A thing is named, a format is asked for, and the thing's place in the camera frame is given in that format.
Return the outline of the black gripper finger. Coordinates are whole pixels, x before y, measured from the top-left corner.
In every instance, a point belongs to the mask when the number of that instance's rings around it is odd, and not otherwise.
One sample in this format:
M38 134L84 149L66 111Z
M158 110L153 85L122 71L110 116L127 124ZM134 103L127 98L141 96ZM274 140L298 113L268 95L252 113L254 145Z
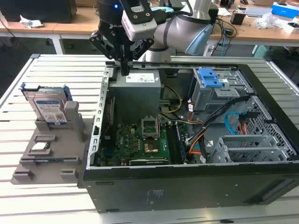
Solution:
M138 60L154 43L152 38L138 40L136 42L129 41L125 47L125 76L129 74L131 62Z
M126 60L124 47L115 29L94 31L90 36L91 44L108 59L114 59L121 68L121 75L126 75Z

